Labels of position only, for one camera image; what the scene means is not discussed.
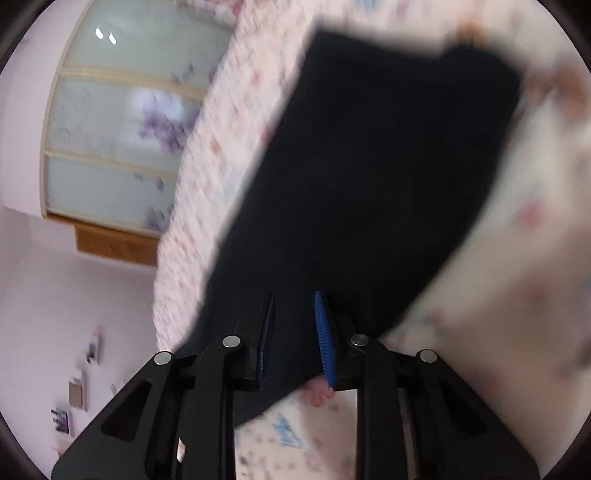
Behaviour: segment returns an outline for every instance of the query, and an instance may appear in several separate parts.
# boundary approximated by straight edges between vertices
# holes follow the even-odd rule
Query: metal screw
[[[154,355],[154,363],[156,365],[166,365],[173,359],[173,354],[170,352],[158,352]]]
[[[237,337],[236,335],[228,335],[222,340],[222,344],[226,348],[234,348],[235,346],[240,345],[240,337]]]
[[[351,343],[355,346],[365,346],[369,342],[369,338],[367,335],[363,333],[356,333],[351,337]]]
[[[423,350],[421,351],[420,354],[418,354],[418,357],[423,361],[426,362],[428,364],[433,364],[437,361],[437,354],[433,351],[433,350]]]

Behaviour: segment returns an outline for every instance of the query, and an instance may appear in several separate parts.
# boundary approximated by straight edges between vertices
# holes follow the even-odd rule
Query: floral bedsheet
[[[589,73],[535,0],[246,0],[184,151],[159,247],[158,346],[174,349],[191,329],[217,241],[318,22],[380,44],[433,50],[468,35],[527,76],[477,225],[383,341],[405,353],[441,354],[545,474],[591,405],[591,121]],[[236,431],[238,478],[352,479],[355,419],[354,392],[335,394],[323,378],[312,380]]]

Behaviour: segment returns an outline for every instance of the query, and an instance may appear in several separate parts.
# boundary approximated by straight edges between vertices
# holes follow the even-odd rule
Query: pink floral fabric
[[[235,27],[244,0],[176,0],[176,4],[210,17],[218,23]]]
[[[161,349],[174,349],[191,330],[218,242],[297,81],[313,26],[437,52],[465,22],[478,26],[484,47],[524,71],[550,77],[564,59],[584,71],[535,0],[246,0],[184,150],[159,247]],[[586,73],[585,88],[589,80]],[[382,339],[408,354],[436,350],[495,409],[542,474],[591,405],[591,121],[565,116],[560,96],[550,87],[524,94],[528,106],[480,219]],[[236,431],[238,478],[352,479],[355,421],[355,392],[334,393],[312,380]]]

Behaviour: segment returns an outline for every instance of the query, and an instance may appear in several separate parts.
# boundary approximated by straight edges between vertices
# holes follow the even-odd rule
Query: frosted glass panel
[[[171,0],[96,0],[65,65],[129,70],[207,88],[231,36]]]
[[[170,92],[60,79],[46,148],[176,174],[199,109]]]
[[[168,227],[173,181],[57,157],[47,159],[46,181],[51,212],[155,232]]]

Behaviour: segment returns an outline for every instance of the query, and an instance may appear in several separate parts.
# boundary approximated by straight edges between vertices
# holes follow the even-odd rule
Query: black towel
[[[180,349],[232,333],[237,292],[275,293],[267,383],[237,393],[237,423],[322,371],[315,290],[369,335],[400,319],[482,207],[519,86],[484,51],[430,57],[316,34]]]

